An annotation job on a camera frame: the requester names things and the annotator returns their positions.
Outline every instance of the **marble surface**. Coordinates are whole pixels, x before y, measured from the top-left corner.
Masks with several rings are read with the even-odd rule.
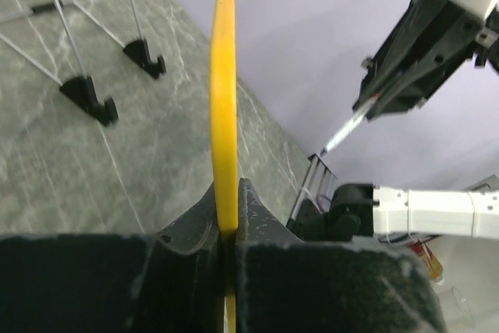
[[[0,11],[47,0],[0,0]],[[137,38],[128,0],[79,0],[122,41]],[[174,0],[136,0],[152,80],[81,12],[66,11],[98,97],[120,120],[104,128],[58,84],[0,41],[0,232],[152,232],[191,207],[212,182],[209,45]],[[0,26],[61,80],[79,74],[57,14]],[[238,87],[239,173],[285,221],[308,162],[244,83]]]

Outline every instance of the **black bracket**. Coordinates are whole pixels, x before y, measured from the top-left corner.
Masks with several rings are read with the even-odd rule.
[[[123,48],[123,52],[155,80],[157,80],[161,74],[166,73],[166,65],[163,56],[159,55],[157,57],[157,62],[153,62],[150,59],[149,48],[147,46],[147,40],[145,39],[131,41]]]
[[[95,94],[94,82],[90,76],[76,76],[64,82],[59,89],[75,105],[104,126],[118,121],[115,101],[108,98],[102,105]]]

